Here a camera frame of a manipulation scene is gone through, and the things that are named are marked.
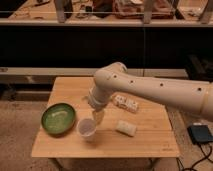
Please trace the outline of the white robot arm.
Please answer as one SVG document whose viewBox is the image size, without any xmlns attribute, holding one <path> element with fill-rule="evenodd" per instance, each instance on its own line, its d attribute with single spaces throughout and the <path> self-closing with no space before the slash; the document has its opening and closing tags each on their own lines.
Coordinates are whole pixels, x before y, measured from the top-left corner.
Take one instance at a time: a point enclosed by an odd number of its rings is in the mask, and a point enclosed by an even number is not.
<svg viewBox="0 0 213 171">
<path fill-rule="evenodd" d="M 213 122 L 213 83 L 137 77 L 129 75 L 121 62 L 98 69 L 93 80 L 88 103 L 96 111 L 104 109 L 115 92 L 124 92 Z"/>
</svg>

